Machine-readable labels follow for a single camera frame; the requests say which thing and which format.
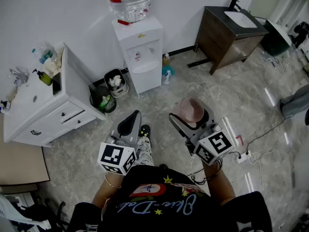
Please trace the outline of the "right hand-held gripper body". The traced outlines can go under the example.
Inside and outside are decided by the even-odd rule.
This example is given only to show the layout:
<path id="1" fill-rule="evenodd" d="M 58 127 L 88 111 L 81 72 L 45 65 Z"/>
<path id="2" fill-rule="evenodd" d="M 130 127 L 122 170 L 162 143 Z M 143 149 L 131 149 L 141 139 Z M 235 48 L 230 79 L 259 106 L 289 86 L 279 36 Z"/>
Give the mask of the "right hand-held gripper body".
<path id="1" fill-rule="evenodd" d="M 221 160 L 234 148 L 227 130 L 215 122 L 195 128 L 186 125 L 184 133 L 189 153 L 197 155 L 208 166 Z"/>

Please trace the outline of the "green plastic bottle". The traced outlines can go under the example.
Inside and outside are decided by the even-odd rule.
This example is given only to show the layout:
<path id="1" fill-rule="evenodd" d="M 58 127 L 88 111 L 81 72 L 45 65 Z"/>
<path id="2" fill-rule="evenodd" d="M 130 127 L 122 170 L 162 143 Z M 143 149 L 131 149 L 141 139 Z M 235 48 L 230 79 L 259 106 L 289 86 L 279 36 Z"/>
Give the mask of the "green plastic bottle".
<path id="1" fill-rule="evenodd" d="M 105 107 L 111 100 L 111 96 L 110 95 L 107 95 L 107 96 L 103 96 L 102 97 L 102 101 L 100 103 L 100 107 Z"/>

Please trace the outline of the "person's left leg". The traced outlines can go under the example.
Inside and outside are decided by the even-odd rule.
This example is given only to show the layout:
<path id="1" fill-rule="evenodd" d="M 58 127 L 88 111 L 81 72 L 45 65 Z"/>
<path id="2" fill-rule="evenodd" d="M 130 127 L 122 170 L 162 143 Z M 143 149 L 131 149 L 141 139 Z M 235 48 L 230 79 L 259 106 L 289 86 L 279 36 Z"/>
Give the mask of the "person's left leg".
<path id="1" fill-rule="evenodd" d="M 138 145 L 139 145 L 138 148 L 139 156 L 133 163 L 133 166 L 140 166 L 140 165 L 154 166 L 150 139 L 146 136 L 143 136 L 139 139 Z"/>

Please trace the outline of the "white trash bin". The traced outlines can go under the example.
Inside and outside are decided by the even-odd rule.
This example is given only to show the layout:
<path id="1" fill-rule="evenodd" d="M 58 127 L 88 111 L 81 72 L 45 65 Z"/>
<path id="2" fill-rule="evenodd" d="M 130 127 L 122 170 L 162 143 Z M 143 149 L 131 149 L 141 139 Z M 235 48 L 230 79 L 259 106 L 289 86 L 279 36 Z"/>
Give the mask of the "white trash bin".
<path id="1" fill-rule="evenodd" d="M 119 98 L 129 91 L 126 79 L 119 69 L 114 69 L 106 73 L 104 81 L 114 98 Z"/>

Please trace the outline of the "person's right forearm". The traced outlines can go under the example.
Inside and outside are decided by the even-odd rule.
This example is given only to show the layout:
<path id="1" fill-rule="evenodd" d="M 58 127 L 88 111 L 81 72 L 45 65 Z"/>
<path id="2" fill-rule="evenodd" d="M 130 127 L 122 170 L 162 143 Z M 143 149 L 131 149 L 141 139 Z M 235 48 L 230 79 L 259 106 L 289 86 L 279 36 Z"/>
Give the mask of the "person's right forearm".
<path id="1" fill-rule="evenodd" d="M 222 169 L 214 178 L 208 179 L 207 182 L 211 197 L 221 206 L 236 197 L 234 189 Z"/>

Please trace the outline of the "pink cup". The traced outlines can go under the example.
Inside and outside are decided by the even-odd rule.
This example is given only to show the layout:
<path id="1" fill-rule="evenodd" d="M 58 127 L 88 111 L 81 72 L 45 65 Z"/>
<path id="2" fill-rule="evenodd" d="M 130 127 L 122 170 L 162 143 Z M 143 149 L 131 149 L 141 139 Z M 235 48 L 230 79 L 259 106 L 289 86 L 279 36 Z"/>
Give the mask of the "pink cup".
<path id="1" fill-rule="evenodd" d="M 202 120 L 205 109 L 198 97 L 188 95 L 173 108 L 172 113 L 190 127 L 195 128 L 197 123 Z"/>

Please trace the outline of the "dark wrist band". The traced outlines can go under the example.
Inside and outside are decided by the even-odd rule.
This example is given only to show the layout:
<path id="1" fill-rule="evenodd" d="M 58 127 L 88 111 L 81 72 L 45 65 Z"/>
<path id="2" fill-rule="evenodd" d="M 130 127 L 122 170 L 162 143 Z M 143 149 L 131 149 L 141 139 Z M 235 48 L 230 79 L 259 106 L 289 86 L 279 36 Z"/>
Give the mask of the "dark wrist band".
<path id="1" fill-rule="evenodd" d="M 212 165 L 207 165 L 203 162 L 203 170 L 207 179 L 214 178 L 222 168 L 222 161 L 219 160 Z"/>

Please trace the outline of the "brown wooden vanity cabinet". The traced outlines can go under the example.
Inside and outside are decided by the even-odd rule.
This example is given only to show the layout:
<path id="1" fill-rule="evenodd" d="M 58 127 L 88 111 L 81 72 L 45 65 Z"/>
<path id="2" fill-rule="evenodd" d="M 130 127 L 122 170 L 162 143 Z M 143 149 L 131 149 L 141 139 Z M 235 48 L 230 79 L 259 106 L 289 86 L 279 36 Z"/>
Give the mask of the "brown wooden vanity cabinet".
<path id="1" fill-rule="evenodd" d="M 232 63 L 245 62 L 268 31 L 248 11 L 248 16 L 257 28 L 242 28 L 230 19 L 225 11 L 228 7 L 205 6 L 195 47 L 213 62 L 210 74 Z"/>

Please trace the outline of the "white water dispenser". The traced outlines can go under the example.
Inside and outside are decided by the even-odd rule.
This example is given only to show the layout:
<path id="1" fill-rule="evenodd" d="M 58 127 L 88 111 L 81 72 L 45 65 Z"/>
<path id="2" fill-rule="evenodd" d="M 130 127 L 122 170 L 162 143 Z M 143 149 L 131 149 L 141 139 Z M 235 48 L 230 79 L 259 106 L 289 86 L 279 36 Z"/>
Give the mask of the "white water dispenser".
<path id="1" fill-rule="evenodd" d="M 155 16 L 123 25 L 112 21 L 113 29 L 122 50 L 126 66 L 137 94 L 162 84 L 163 27 Z M 155 49 L 152 55 L 149 47 Z M 135 61 L 134 51 L 140 52 L 140 61 Z"/>

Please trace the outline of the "clear bottle blue label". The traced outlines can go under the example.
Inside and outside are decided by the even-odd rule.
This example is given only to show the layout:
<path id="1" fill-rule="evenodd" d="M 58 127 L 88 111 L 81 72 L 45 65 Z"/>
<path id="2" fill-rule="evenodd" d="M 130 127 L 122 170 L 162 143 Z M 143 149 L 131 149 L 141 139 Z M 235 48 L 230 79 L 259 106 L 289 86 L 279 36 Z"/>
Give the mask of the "clear bottle blue label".
<path id="1" fill-rule="evenodd" d="M 48 43 L 39 43 L 32 49 L 32 54 L 38 59 L 39 63 L 44 64 L 47 59 L 52 58 L 54 53 Z"/>

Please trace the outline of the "chrome faucet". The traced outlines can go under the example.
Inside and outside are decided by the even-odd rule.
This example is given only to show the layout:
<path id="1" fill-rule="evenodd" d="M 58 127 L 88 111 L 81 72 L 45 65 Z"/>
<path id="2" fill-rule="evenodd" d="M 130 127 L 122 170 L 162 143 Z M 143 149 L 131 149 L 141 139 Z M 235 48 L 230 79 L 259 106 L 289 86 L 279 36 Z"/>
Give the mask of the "chrome faucet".
<path id="1" fill-rule="evenodd" d="M 9 72 L 9 77 L 16 86 L 20 86 L 21 84 L 28 82 L 29 71 L 27 68 L 16 66 L 14 69 L 10 68 Z"/>

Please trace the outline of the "white power strip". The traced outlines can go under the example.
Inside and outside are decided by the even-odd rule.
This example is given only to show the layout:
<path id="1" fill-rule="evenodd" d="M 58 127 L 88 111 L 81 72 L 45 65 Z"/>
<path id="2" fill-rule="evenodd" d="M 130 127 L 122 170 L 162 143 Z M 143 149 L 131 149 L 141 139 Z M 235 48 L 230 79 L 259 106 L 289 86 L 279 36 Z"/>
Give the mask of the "white power strip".
<path id="1" fill-rule="evenodd" d="M 248 160 L 251 157 L 251 152 L 244 152 L 240 156 L 237 157 L 237 163 L 240 164 L 244 162 L 245 160 Z"/>

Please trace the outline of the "white sink basin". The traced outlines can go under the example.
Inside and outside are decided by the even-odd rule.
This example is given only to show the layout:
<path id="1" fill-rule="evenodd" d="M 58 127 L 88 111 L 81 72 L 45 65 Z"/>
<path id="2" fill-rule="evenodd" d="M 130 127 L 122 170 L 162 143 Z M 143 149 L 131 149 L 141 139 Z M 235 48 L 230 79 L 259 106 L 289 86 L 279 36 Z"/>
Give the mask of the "white sink basin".
<path id="1" fill-rule="evenodd" d="M 225 11 L 225 14 L 242 28 L 257 28 L 257 25 L 241 12 Z"/>

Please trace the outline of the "brown flat panel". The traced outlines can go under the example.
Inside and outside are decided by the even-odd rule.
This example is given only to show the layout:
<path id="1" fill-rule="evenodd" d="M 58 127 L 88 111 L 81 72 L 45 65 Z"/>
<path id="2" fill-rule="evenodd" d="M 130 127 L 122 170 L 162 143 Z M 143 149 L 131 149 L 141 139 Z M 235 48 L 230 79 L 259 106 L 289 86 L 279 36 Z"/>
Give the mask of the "brown flat panel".
<path id="1" fill-rule="evenodd" d="M 4 142 L 4 115 L 0 114 L 0 186 L 50 181 L 40 146 Z"/>

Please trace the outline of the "black faucet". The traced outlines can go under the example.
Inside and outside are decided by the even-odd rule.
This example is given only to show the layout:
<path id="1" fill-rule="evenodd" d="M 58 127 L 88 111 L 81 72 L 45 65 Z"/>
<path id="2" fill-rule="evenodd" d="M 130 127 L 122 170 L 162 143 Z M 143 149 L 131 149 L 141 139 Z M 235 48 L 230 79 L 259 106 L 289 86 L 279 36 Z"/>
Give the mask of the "black faucet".
<path id="1" fill-rule="evenodd" d="M 228 7 L 228 11 L 240 12 L 241 7 L 237 4 L 237 2 L 239 2 L 239 0 L 231 0 L 231 3 Z"/>

